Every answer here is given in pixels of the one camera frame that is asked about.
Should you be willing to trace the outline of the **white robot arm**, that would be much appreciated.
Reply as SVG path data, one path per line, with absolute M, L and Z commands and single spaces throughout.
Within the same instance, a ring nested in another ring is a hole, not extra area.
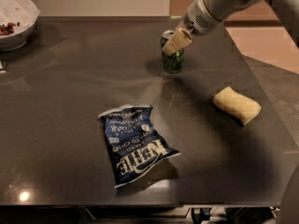
M 194 35 L 207 35 L 228 17 L 259 1 L 276 14 L 295 45 L 299 44 L 299 0 L 194 0 L 162 52 L 168 56 L 192 43 Z

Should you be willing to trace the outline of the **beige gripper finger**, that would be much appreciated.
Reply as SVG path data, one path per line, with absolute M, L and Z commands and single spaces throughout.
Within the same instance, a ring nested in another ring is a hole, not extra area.
M 168 56 L 171 56 L 173 53 L 179 51 L 180 49 L 184 49 L 191 43 L 191 33 L 184 28 L 178 28 L 172 37 L 166 41 L 164 47 L 162 48 L 162 52 Z

